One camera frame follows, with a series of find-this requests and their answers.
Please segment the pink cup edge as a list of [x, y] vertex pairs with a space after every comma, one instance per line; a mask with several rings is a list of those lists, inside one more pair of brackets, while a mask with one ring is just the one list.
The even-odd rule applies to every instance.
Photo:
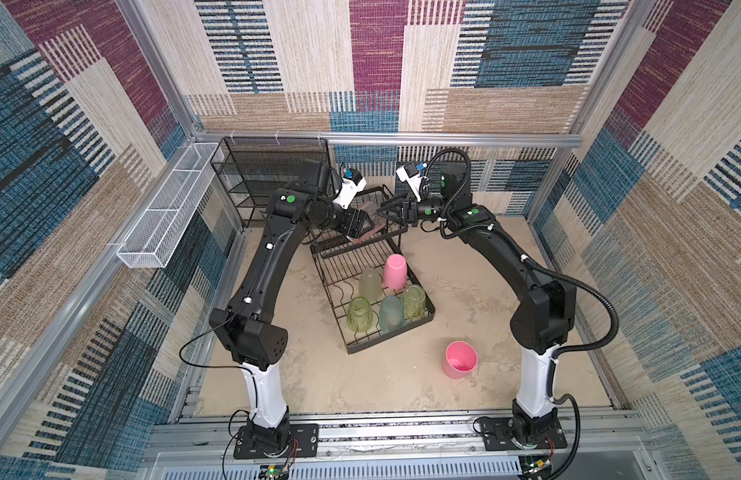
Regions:
[[383, 273], [384, 286], [392, 290], [403, 290], [408, 281], [408, 264], [402, 254], [388, 257]]

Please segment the pale green translucent cup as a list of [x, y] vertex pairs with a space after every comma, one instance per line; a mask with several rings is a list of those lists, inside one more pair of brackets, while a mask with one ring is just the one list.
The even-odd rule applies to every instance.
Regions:
[[382, 274], [379, 270], [366, 269], [360, 274], [358, 296], [370, 303], [376, 303], [384, 296]]

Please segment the bright green translucent cup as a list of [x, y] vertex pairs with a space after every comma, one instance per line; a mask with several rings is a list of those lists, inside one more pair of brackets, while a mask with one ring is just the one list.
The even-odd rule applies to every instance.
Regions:
[[410, 322], [418, 321], [428, 312], [427, 294], [422, 286], [410, 285], [403, 293], [405, 319]]

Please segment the teal translucent cup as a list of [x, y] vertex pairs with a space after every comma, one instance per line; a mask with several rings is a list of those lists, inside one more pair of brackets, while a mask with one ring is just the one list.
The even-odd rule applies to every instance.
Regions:
[[380, 305], [380, 330], [383, 333], [390, 333], [400, 328], [405, 321], [405, 308], [402, 300], [398, 296], [386, 297]]

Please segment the opaque pink cup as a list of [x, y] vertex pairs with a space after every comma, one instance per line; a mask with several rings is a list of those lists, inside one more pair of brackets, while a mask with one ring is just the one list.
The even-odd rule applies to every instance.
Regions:
[[454, 341], [445, 351], [443, 369], [448, 378], [462, 379], [472, 373], [479, 363], [475, 348], [468, 342]]

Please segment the translucent pink cup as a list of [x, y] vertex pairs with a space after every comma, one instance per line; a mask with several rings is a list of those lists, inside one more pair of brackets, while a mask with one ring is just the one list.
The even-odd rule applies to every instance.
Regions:
[[360, 210], [368, 214], [368, 219], [364, 220], [362, 228], [360, 228], [362, 235], [352, 240], [352, 244], [359, 244], [360, 242], [370, 240], [387, 226], [387, 220], [379, 213], [379, 208], [380, 206], [372, 201], [360, 204]]

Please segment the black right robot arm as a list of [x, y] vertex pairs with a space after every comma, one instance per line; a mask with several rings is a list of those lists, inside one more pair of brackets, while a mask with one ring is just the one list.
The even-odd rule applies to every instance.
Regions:
[[436, 221], [479, 252], [510, 285], [520, 305], [510, 321], [522, 347], [521, 386], [514, 410], [526, 420], [546, 419], [556, 409], [553, 354], [567, 342], [574, 326], [576, 287], [532, 268], [531, 258], [469, 191], [464, 166], [448, 165], [440, 174], [441, 194], [424, 194], [425, 168], [414, 164], [397, 170], [408, 191], [382, 204], [382, 216], [400, 224]]

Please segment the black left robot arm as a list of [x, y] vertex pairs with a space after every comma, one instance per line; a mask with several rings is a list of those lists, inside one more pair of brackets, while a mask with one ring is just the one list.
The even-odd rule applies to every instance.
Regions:
[[252, 432], [270, 443], [288, 435], [288, 406], [278, 367], [288, 331], [274, 325], [282, 282], [310, 230], [362, 236], [370, 215], [350, 204], [364, 188], [366, 178], [356, 168], [340, 174], [324, 162], [306, 160], [298, 178], [270, 194], [264, 233], [248, 272], [228, 306], [210, 314], [212, 332], [244, 374]]

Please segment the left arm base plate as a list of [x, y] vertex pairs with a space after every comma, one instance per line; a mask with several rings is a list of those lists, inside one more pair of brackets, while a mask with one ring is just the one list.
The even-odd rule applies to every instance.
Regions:
[[232, 457], [236, 460], [286, 458], [294, 451], [296, 458], [313, 458], [318, 453], [320, 425], [316, 423], [284, 424], [264, 428], [254, 423], [238, 430]]

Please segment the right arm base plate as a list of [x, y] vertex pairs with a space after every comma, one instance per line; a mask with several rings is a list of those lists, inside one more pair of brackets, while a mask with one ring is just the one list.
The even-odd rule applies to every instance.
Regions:
[[573, 439], [564, 434], [554, 412], [538, 419], [479, 417], [477, 428], [487, 451], [566, 449]]

